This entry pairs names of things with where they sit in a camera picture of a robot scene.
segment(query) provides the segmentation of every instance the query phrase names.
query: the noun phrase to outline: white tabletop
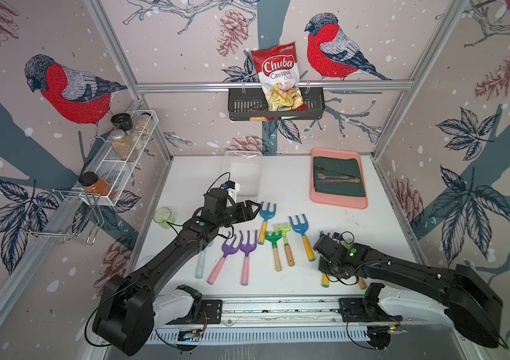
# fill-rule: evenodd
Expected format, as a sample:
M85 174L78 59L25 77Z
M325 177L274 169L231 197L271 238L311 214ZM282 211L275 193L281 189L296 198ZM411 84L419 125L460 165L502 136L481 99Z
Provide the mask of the white tabletop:
M203 205L203 194L221 174L222 156L175 157L169 171L158 207L169 207L175 212L175 222L184 223L193 212ZM261 189L257 202L277 204L277 212L269 221L273 224L288 222L288 216L305 213L309 222L307 238L314 245L322 230L325 233L351 231L355 241L368 245L390 256L414 261L413 254L403 235L387 195L375 172L369 156L362 156L363 179L369 206L355 210L331 205L320 205L309 199L311 157L305 155L264 156L262 158ZM263 219L257 216L250 222L236 224L235 233L249 229L261 230ZM228 234L227 229L220 229ZM170 243L176 234L151 222L139 259L155 256ZM275 271L271 243L257 245L250 258L249 285L240 284L244 253L229 255L215 284L207 284L207 278L222 257L223 239L217 237L205 253L205 270L202 279L195 278L198 256L190 259L171 278L161 293L170 293L181 284L189 285L203 295L209 296L281 296L281 295L339 295L362 294L358 285L345 286L335 282L328 288L321 286L322 274L317 270L317 259L307 260L301 235L291 230L287 239L293 252L295 266L289 267L283 241L280 240L279 256L282 271Z

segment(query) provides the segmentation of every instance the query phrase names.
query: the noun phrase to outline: black wall basket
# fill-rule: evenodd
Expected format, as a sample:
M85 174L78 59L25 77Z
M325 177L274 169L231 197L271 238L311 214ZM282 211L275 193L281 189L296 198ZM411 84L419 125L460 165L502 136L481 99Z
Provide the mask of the black wall basket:
M323 88L301 88L305 110L268 111L267 100L261 88L229 89L229 118L233 121L249 121L250 118L274 118L275 120L319 120L325 111Z

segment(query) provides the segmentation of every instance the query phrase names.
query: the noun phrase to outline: green plastic cup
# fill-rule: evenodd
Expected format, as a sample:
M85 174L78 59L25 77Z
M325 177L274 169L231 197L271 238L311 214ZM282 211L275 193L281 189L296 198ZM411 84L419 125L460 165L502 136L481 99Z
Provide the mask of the green plastic cup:
M175 223L175 216L173 215L173 212L168 207L161 207L158 208L153 213L153 221L159 224L160 227L164 229L169 229L171 226L167 224L167 222L170 222L171 224Z

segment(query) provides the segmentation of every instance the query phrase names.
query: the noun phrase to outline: chip bag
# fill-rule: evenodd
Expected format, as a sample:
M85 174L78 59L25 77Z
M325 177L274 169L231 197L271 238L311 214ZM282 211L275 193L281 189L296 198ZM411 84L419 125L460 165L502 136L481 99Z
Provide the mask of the chip bag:
M251 51L259 80L269 104L269 111L303 110L299 90L299 68L294 43L268 50Z

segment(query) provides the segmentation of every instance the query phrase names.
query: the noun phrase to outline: spice jar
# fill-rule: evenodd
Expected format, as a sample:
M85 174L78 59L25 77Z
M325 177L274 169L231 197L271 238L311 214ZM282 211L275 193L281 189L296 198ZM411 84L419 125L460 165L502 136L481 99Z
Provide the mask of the spice jar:
M131 122L124 122L119 124L119 128L125 132L131 142L135 144L135 151L138 153L143 148L143 140L135 130L133 130L133 124Z
M151 118L151 114L148 112L142 113L137 119L137 124L135 125L135 131L140 133L141 135L149 135L149 127L151 127L151 122L149 119Z
M103 180L92 171L82 173L79 176L79 184L81 184L86 192L90 192L91 194L99 194L102 197L106 197L108 195L110 200L113 200L117 195L116 191L111 190L111 186L109 186L107 181Z
M113 126L115 126L116 129L121 128L121 125L124 123L128 123L130 125L130 127L133 127L133 121L131 120L131 115L129 115L127 112L121 112L121 113L113 115L111 117L111 122L113 123Z
M109 138L111 138L111 145L113 145L119 159L128 162L134 162L137 159L137 152L134 149L133 141L131 137L126 136L123 130L111 130L111 132L109 132Z

